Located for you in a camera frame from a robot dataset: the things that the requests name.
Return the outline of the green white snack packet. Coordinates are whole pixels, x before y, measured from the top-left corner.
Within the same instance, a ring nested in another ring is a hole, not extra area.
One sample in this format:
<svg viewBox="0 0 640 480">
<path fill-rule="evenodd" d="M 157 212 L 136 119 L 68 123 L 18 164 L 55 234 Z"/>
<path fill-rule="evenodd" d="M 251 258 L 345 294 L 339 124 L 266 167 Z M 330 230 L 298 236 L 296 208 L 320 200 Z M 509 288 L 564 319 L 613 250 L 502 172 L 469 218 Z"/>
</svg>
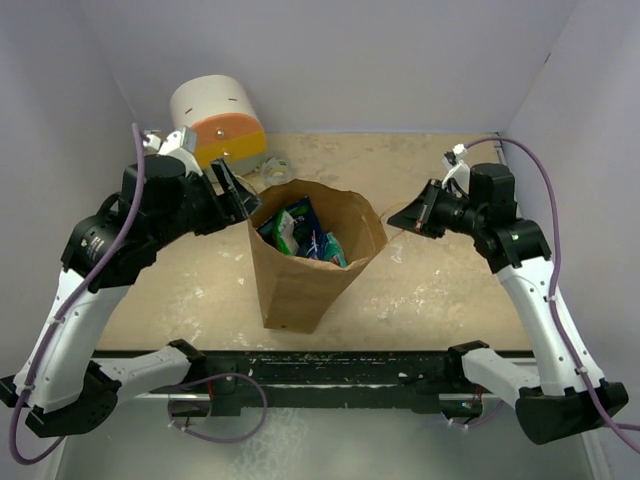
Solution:
<svg viewBox="0 0 640 480">
<path fill-rule="evenodd" d="M 260 237 L 270 246 L 285 255 L 295 255 L 299 250 L 299 243 L 295 238 L 296 219 L 287 208 L 258 227 Z"/>
</svg>

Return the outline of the blue snack packet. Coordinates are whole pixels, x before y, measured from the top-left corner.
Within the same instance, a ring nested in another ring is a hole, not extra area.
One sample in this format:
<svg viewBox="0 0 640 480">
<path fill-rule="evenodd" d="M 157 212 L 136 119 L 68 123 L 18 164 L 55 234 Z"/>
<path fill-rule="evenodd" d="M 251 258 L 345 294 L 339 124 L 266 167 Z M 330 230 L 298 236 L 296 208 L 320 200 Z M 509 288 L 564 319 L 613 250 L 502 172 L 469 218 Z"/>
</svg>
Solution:
<svg viewBox="0 0 640 480">
<path fill-rule="evenodd" d="M 296 255 L 318 258 L 322 228 L 309 197 L 304 197 L 287 206 L 285 211 L 293 218 L 293 239 L 298 247 Z"/>
</svg>

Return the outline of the brown paper bag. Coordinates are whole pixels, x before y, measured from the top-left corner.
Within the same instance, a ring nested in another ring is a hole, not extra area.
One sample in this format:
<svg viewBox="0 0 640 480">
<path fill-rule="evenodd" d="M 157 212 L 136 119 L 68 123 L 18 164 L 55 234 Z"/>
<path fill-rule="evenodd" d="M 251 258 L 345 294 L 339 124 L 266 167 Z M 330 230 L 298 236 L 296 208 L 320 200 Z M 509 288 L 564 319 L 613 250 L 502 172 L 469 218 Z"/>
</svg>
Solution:
<svg viewBox="0 0 640 480">
<path fill-rule="evenodd" d="M 321 227 L 341 244 L 347 265 L 286 255 L 262 239 L 258 228 L 279 212 L 309 198 Z M 295 179 L 267 188 L 250 217 L 248 235 L 263 326 L 310 334 L 338 297 L 382 252 L 388 238 L 381 216 L 361 194 Z"/>
</svg>

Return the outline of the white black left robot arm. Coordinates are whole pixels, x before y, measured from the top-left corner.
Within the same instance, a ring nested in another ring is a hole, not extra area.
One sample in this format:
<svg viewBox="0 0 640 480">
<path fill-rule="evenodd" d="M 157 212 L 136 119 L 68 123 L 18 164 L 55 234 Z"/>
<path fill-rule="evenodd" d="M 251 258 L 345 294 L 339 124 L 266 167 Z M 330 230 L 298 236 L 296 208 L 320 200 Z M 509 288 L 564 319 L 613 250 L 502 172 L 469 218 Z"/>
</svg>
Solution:
<svg viewBox="0 0 640 480">
<path fill-rule="evenodd" d="M 223 160 L 212 168 L 220 192 L 183 161 L 147 155 L 72 231 L 37 345 L 23 369 L 1 381 L 2 402 L 28 409 L 25 423 L 37 437 L 86 434 L 140 394 L 173 386 L 194 392 L 212 374 L 205 355 L 185 340 L 114 363 L 92 358 L 112 313 L 161 249 L 187 234 L 242 223 L 259 208 Z"/>
</svg>

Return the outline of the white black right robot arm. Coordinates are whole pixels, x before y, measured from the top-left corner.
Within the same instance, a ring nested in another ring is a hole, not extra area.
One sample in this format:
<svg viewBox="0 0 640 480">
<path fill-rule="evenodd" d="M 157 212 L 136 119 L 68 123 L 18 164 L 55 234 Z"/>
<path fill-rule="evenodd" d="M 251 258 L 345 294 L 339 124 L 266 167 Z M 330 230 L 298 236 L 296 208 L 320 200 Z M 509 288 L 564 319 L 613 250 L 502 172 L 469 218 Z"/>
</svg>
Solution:
<svg viewBox="0 0 640 480">
<path fill-rule="evenodd" d="M 427 238 L 467 235 L 511 299 L 536 359 L 536 373 L 516 366 L 481 341 L 449 349 L 446 383 L 474 384 L 515 410 L 528 439 L 544 445 L 604 425 L 629 401 L 624 385 L 609 382 L 584 345 L 559 289 L 541 228 L 517 215 L 515 178 L 500 164 L 471 168 L 469 190 L 457 195 L 430 180 L 388 224 Z"/>
</svg>

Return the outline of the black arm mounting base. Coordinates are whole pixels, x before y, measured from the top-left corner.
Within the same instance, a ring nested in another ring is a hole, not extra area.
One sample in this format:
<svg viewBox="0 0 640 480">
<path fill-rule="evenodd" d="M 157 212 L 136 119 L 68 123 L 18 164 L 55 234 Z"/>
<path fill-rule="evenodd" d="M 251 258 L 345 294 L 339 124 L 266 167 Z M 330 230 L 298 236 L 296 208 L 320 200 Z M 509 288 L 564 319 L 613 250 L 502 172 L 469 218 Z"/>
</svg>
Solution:
<svg viewBox="0 0 640 480">
<path fill-rule="evenodd" d="M 483 391 L 454 373 L 444 351 L 207 351 L 169 392 L 209 398 L 211 414 L 243 408 L 399 409 L 466 422 Z"/>
</svg>

